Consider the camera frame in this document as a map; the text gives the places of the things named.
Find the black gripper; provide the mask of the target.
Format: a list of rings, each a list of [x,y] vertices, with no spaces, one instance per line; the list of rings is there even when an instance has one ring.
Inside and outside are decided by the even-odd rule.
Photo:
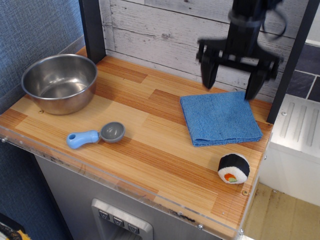
[[[198,40],[196,58],[201,63],[202,84],[211,89],[216,81],[219,65],[252,72],[249,76],[245,100],[253,100],[263,84],[275,79],[283,58],[264,50],[258,44],[263,21],[232,21],[227,38]]]

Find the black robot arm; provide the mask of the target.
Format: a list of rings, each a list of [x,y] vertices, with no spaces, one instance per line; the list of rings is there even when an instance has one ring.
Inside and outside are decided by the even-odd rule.
[[[196,58],[200,63],[202,83],[211,89],[219,66],[249,72],[245,99],[256,97],[264,82],[275,79],[283,58],[258,44],[267,11],[275,11],[278,0],[235,0],[228,13],[230,20],[225,39],[199,39]]]

